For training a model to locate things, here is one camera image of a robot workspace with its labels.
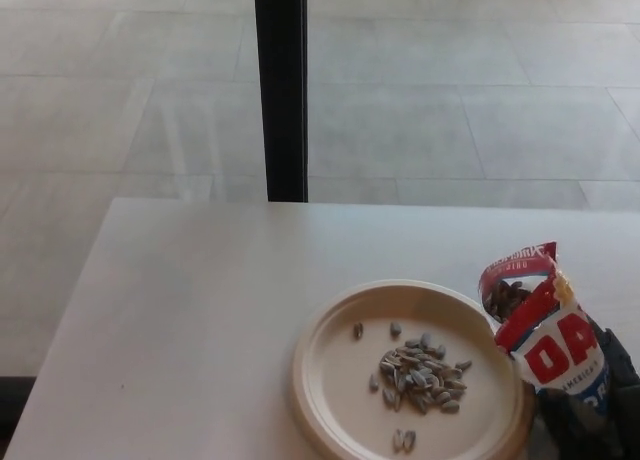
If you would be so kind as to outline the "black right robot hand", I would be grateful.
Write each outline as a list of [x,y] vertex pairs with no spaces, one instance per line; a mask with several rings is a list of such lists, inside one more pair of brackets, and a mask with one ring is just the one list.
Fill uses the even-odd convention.
[[606,428],[581,430],[566,399],[543,393],[538,411],[561,459],[637,459],[639,457],[639,374],[612,330],[590,322],[609,366]]

